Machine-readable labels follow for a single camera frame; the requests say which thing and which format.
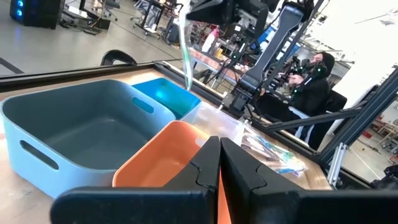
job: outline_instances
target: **concrete floor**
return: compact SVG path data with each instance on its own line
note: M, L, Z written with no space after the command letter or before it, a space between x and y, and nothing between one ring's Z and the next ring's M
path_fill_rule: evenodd
M372 134L370 139L360 136L346 151L343 159L343 167L359 175L368 182L375 179L381 179L384 175L384 169L392 164L389 162L392 153L383 149L378 143L382 136L371 129L367 132ZM323 149L333 138L326 135L320 146Z
M102 56L113 49L128 53L137 62L181 58L178 49L155 37L145 38L140 28L132 28L129 18L139 15L134 3L121 0L121 8L113 11L118 21L112 21L105 34L93 36L60 26L55 30L24 27L9 17L8 0L0 0L0 57L25 73L98 66ZM181 67L180 62L172 64ZM0 74L12 72L0 66Z

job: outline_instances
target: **wooden table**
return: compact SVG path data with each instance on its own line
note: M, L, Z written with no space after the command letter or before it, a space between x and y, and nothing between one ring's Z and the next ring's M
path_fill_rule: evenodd
M74 85L78 83L90 82L94 80L103 79L115 79L128 84L135 84L140 82L146 82L155 78L164 77L163 74L152 70L141 70L136 72L121 73L117 75L109 75L100 78L89 78L86 80L80 80L75 82L61 83L56 85L48 85L37 88L29 88L25 90L10 91L0 93L0 101L9 97L22 93L29 93L39 90L47 90L59 86ZM267 137L264 137L285 149L286 146L281 143ZM287 177L292 182L295 182L299 186L305 189L318 189L318 190L330 190L330 186L318 164L308 160L298 153L295 155L304 161L308 170L303 173L300 177ZM0 124L0 217L1 223L7 224L26 224L26 223L39 223L47 224L49 220L49 210L53 199L45 195L42 191L34 187L28 181L19 177L14 171L12 171L9 165L6 139L4 137L4 130L2 124Z

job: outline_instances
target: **bin handle hole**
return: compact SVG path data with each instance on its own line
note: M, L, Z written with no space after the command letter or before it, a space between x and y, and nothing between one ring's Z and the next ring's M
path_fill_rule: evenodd
M132 99L132 103L134 103L136 106L138 106L139 108L143 109L147 113L153 113L155 111L155 109L151 105L149 105L146 102L138 99L137 97L134 97Z
M36 158L40 159L45 164L49 165L51 168L53 168L55 170L59 170L59 166L54 160L52 160L51 158L46 156L43 152L40 152L38 149L33 147L28 142L25 142L24 140L21 140L21 141L19 141L19 144L21 144L23 149L25 149L27 152L29 152L30 154L32 154Z

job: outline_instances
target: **blue plastic bin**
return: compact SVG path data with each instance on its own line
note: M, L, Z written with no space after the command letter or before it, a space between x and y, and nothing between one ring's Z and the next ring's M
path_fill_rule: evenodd
M133 85L147 96L162 103L171 110L177 119L181 119L199 103L200 99L166 78L157 78L144 83Z
M165 106L119 81L103 80L3 101L11 167L55 198L113 175L166 124Z

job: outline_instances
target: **computer tower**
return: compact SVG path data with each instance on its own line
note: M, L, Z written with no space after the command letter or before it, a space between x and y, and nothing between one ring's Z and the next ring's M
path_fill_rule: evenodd
M55 29L65 0L11 0L10 16L24 26Z
M168 42L172 44L179 44L180 43L180 32L178 29L178 25L172 24L170 29L167 33L166 39Z

